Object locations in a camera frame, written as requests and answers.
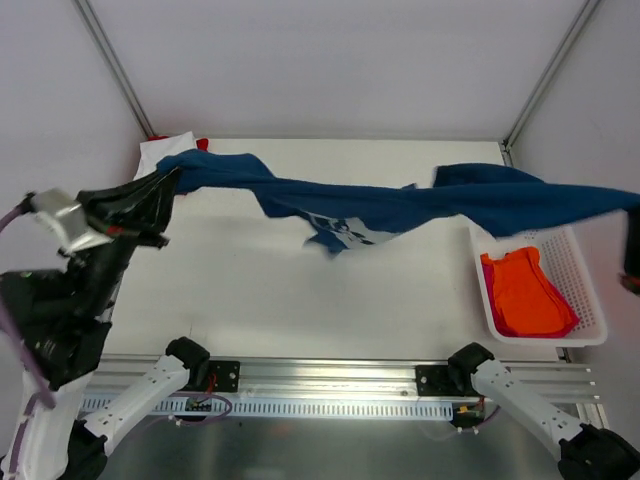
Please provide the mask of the blue printed t shirt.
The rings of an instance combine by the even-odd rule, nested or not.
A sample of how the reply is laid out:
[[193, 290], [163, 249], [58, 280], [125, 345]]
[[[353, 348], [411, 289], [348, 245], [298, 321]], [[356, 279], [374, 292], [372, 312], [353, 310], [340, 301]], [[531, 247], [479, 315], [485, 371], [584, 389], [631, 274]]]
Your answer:
[[312, 242], [332, 255], [386, 242], [431, 220], [462, 215], [495, 238], [550, 229], [639, 208], [639, 196], [610, 188], [546, 183], [523, 171], [484, 163], [438, 166], [428, 188], [322, 184], [280, 178], [252, 154], [192, 149], [159, 161], [179, 168], [176, 191], [201, 188], [252, 192], [269, 218], [299, 217]]

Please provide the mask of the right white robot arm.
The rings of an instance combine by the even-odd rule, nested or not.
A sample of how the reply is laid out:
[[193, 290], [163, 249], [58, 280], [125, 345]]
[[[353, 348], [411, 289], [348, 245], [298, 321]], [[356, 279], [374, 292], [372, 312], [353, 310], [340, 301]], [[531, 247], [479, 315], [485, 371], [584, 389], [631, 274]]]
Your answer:
[[[576, 300], [569, 304], [576, 313], [593, 315], [606, 337], [604, 314], [573, 231], [556, 229], [550, 237], [564, 238], [566, 246], [541, 249], [543, 271], [552, 275], [563, 299]], [[493, 400], [549, 450], [563, 478], [629, 479], [639, 472], [639, 451], [629, 442], [557, 409], [480, 344], [472, 342], [454, 353], [448, 368], [447, 381], [455, 393], [475, 391]]]

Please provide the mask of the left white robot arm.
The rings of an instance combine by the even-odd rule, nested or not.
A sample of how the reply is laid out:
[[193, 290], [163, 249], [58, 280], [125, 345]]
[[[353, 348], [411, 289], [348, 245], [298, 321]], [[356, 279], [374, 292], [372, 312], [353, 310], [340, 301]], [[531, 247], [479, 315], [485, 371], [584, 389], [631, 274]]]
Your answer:
[[161, 249], [181, 172], [153, 172], [118, 187], [28, 193], [2, 219], [35, 217], [58, 239], [64, 269], [1, 277], [1, 329], [23, 366], [23, 394], [5, 479], [94, 479], [124, 437], [169, 395], [197, 390], [209, 352], [188, 338], [169, 343], [143, 376], [105, 408], [79, 414], [111, 330], [110, 309], [134, 252]]

